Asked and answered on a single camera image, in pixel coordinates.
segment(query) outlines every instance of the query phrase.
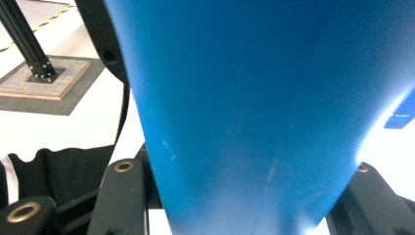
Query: blue plastic cover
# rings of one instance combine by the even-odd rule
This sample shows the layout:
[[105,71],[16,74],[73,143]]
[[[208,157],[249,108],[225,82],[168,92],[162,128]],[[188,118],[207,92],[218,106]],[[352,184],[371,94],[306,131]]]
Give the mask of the blue plastic cover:
[[175,235],[305,234],[415,77],[413,0],[106,4]]

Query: bolt hole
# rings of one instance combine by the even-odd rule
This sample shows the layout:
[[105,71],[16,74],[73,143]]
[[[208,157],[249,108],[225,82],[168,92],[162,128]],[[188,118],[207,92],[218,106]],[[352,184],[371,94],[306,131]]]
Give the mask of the bolt hole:
[[367,171],[369,171],[369,168],[365,164],[361,164],[357,171],[366,173]]
[[134,167],[133,163],[123,162],[123,163],[117,164],[115,166],[115,171],[117,171],[117,172],[126,172],[126,171],[131,170],[133,167]]
[[40,205],[34,202],[26,203],[12,210],[7,216],[7,221],[17,223],[27,220],[39,212]]
[[112,52],[105,51],[103,53],[103,58],[104,58],[104,61],[106,61],[110,65],[113,65],[116,63],[116,56]]

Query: black cloth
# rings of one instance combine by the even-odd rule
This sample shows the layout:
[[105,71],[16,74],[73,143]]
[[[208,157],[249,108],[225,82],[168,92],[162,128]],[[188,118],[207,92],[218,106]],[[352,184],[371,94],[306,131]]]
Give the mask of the black cloth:
[[0,162],[0,209],[9,204],[9,195],[7,194],[6,170]]
[[[9,155],[19,180],[19,198],[49,196],[61,206],[99,188],[114,147],[71,148],[57,152],[41,149],[29,163],[21,161],[17,155]],[[0,190],[5,181],[1,175],[0,168]]]

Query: blue curved panel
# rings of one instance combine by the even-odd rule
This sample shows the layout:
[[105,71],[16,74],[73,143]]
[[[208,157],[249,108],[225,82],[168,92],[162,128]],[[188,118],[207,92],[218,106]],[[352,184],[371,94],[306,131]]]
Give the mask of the blue curved panel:
[[173,234],[305,234],[414,81],[414,1],[106,1]]

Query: yellow black hazard tape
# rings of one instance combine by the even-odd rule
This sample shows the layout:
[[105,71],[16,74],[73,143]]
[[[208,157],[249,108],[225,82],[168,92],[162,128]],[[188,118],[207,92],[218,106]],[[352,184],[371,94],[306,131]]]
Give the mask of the yellow black hazard tape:
[[[53,18],[47,20],[45,23],[42,23],[41,25],[35,27],[32,31],[35,32],[37,30],[39,30],[40,28],[42,28],[43,26],[45,26],[46,24],[54,21],[55,19],[57,19],[58,17],[60,17],[61,15],[63,15],[65,12],[69,11],[70,9],[74,8],[74,6],[69,6],[67,8],[65,8],[63,11],[61,11],[60,13],[58,13],[57,15],[55,15]],[[15,45],[14,42],[10,43],[9,45],[3,47],[0,49],[0,53],[7,51],[9,48],[13,47]]]

